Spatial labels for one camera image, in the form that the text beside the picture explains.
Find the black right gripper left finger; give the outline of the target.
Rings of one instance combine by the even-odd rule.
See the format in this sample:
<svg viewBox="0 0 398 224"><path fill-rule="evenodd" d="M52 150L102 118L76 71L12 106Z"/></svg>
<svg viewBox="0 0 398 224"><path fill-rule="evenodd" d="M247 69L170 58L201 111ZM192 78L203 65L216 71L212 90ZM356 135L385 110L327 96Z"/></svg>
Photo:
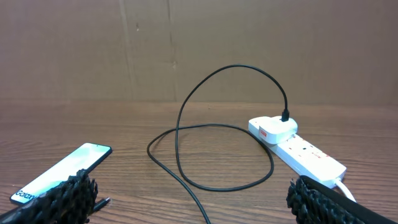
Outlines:
<svg viewBox="0 0 398 224"><path fill-rule="evenodd" d="M94 213L98 184L84 169L20 207L1 215L1 224L84 224Z"/></svg>

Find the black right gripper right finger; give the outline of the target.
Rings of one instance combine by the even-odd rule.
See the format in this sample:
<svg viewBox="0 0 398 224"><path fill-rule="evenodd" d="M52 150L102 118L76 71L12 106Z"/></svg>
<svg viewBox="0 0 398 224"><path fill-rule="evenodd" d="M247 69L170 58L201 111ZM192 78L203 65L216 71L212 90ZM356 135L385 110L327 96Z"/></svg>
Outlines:
<svg viewBox="0 0 398 224"><path fill-rule="evenodd" d="M397 224L306 175L290 182L286 201L298 224Z"/></svg>

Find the Samsung Galaxy smartphone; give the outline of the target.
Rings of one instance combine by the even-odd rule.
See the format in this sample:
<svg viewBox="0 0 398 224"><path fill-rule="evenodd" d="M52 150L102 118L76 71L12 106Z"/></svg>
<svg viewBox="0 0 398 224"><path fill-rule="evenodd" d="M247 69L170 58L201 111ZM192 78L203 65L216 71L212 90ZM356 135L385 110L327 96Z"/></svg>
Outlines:
<svg viewBox="0 0 398 224"><path fill-rule="evenodd" d="M110 146L90 142L84 143L43 174L12 194L10 201L23 205L58 186L61 182L68 180L71 175L76 175L79 170L84 169L90 173L112 151Z"/></svg>

